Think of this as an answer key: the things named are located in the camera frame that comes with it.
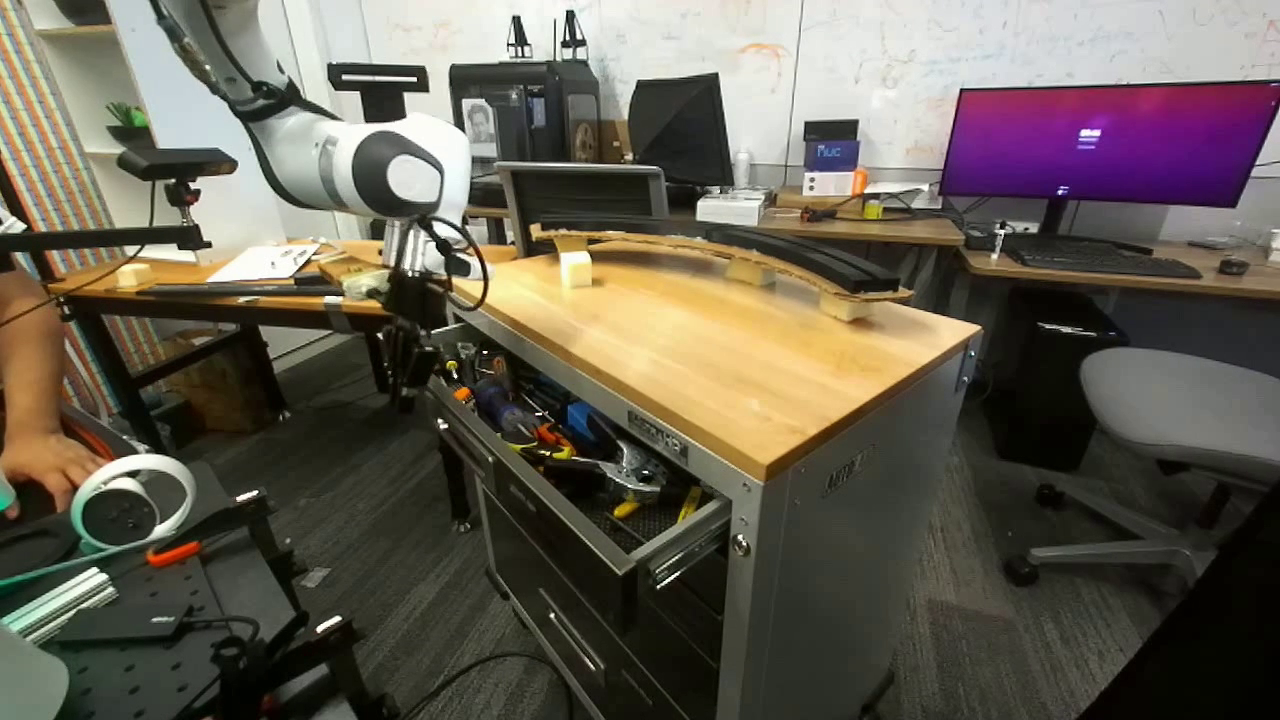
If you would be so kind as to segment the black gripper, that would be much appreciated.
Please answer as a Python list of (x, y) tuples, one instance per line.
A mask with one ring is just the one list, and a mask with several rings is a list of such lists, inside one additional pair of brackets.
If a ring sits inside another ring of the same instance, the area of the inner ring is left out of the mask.
[(432, 272), (390, 272), (390, 289), (381, 292), (381, 308), (390, 322), (381, 326), (390, 399), (407, 412), (416, 395), (430, 388), (438, 366), (432, 330), (449, 318), (449, 281)]

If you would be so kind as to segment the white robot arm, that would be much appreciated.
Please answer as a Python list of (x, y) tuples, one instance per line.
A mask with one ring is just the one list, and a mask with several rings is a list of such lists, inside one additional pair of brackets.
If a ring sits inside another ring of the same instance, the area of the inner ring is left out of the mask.
[(261, 32), (261, 0), (147, 0), (184, 66), (243, 125), (269, 186), (297, 206), (386, 219), (391, 315), (386, 388), (407, 403), (430, 383), (430, 330), (444, 322), (474, 186), (468, 136), (438, 114), (342, 119), (313, 104)]

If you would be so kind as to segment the person's hand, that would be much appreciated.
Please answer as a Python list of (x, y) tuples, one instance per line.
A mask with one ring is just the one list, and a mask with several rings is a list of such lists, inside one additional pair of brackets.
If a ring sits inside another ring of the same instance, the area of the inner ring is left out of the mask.
[(102, 467), (102, 456), (66, 432), (27, 432), (5, 442), (0, 472), (8, 484), (40, 484), (56, 511)]

